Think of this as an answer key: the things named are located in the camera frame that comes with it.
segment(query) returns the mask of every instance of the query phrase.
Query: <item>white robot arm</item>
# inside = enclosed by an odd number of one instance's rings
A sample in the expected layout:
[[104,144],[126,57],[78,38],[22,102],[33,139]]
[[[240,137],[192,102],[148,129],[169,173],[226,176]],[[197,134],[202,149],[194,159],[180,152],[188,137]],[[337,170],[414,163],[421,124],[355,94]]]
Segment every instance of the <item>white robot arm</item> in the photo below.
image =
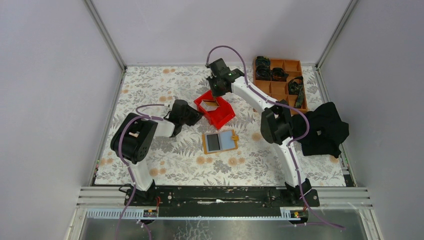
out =
[[[263,93],[259,88],[257,88],[255,85],[250,85],[254,90],[259,92],[260,94],[263,94],[266,96],[265,93]],[[250,106],[252,106],[259,114],[261,114],[265,108],[270,109],[274,105],[264,101],[262,98],[260,98],[255,92],[253,92],[245,83],[245,79],[243,76],[240,76],[231,84],[232,92],[238,96],[240,96],[242,99],[244,99]],[[266,96],[266,98],[272,102],[277,102],[276,99]],[[272,147],[275,149],[279,160],[281,161],[282,170],[284,172],[285,176],[285,182],[289,184],[292,187],[295,187],[299,185],[298,180],[298,174],[296,173],[295,164],[293,163],[292,157],[289,153],[288,143],[293,140],[292,137],[287,137],[282,141],[282,144],[272,143]],[[298,170],[300,172],[300,177],[302,180],[305,179],[305,175],[303,174],[298,157],[294,155],[295,160],[297,162]]]
[[[175,129],[174,123],[165,119],[162,121],[158,120],[157,123],[154,137],[171,137],[173,135]],[[142,160],[135,164],[129,161],[128,163],[134,175],[137,189],[147,191],[153,183],[153,178],[150,176],[149,168],[147,167],[147,161]]]

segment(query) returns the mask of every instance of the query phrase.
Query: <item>black cable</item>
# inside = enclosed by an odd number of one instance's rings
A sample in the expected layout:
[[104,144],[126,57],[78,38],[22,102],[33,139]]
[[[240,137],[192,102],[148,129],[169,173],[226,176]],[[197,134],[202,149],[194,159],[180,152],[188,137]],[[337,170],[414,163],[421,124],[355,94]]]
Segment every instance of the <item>black cable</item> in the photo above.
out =
[[271,70],[268,66],[261,65],[256,67],[256,80],[271,80]]
[[164,117],[162,117],[163,119],[164,118],[166,118],[166,117],[168,117],[168,115],[171,113],[171,111],[168,111],[168,113],[164,116]]
[[304,77],[303,76],[297,76],[297,77],[293,78],[287,84],[288,94],[299,95],[301,89],[303,88],[303,85],[304,85]]
[[283,201],[283,199],[281,198],[281,196],[280,197],[268,196],[268,198],[269,198],[269,201],[270,202],[271,202],[271,199]]
[[122,185],[118,188],[118,191],[120,191],[121,193],[127,194],[127,191],[122,190],[122,188],[124,188],[124,187],[129,187],[130,189],[132,189],[133,185],[131,185],[130,183],[127,183],[127,184],[124,184],[124,185]]
[[258,69],[258,67],[260,66],[269,68],[271,65],[271,60],[266,56],[257,56],[255,59],[255,65],[256,65],[256,69]]
[[281,67],[274,67],[272,69],[272,81],[285,82],[288,76]]

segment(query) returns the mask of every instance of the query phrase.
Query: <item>table surface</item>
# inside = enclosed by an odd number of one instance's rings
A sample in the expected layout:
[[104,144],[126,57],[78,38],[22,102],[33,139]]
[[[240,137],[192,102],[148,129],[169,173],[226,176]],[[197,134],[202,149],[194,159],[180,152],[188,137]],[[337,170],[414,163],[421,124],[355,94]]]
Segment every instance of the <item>table surface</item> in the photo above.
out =
[[[317,81],[311,66],[303,66],[302,73],[307,105],[313,111],[323,103]],[[130,183],[127,168],[110,149],[111,139],[127,114],[134,113],[137,106],[175,99],[186,100],[195,107],[193,101],[209,90],[205,80],[208,75],[209,70],[202,66],[128,67],[94,183]],[[247,76],[251,81],[252,67],[247,67]],[[261,116],[235,94],[227,93],[223,98],[231,104],[235,117],[220,131],[235,130],[239,136],[238,149],[204,154],[202,134],[218,132],[204,117],[194,126],[184,125],[176,137],[155,137],[145,161],[157,185],[284,186],[281,162],[260,133]],[[159,106],[143,110],[159,117],[168,111]],[[338,159],[330,155],[303,156],[297,142],[295,150],[313,186],[346,185]]]

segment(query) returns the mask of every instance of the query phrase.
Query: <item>small card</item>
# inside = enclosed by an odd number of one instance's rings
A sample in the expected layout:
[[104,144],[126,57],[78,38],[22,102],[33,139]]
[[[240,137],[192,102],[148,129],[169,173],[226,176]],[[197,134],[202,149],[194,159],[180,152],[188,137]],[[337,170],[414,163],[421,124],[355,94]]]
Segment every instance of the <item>small card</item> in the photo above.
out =
[[220,107],[220,105],[214,100],[202,100],[200,106],[207,112],[214,111]]
[[239,136],[234,130],[227,130],[202,135],[204,154],[214,154],[239,148],[237,141]]

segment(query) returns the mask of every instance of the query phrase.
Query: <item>glass panel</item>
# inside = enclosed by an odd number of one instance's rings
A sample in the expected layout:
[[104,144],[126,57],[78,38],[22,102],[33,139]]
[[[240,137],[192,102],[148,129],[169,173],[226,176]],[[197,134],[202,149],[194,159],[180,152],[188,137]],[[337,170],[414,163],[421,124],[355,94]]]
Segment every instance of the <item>glass panel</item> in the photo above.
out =
[[[355,210],[316,210],[326,220],[347,228],[340,231],[326,225],[294,227],[288,221],[276,220],[156,220],[148,225],[155,240],[366,240],[367,236],[359,213]],[[117,219],[86,218],[81,233],[82,240],[114,240]],[[309,223],[318,222],[311,217]],[[122,220],[120,240],[149,239],[146,228],[136,220]]]

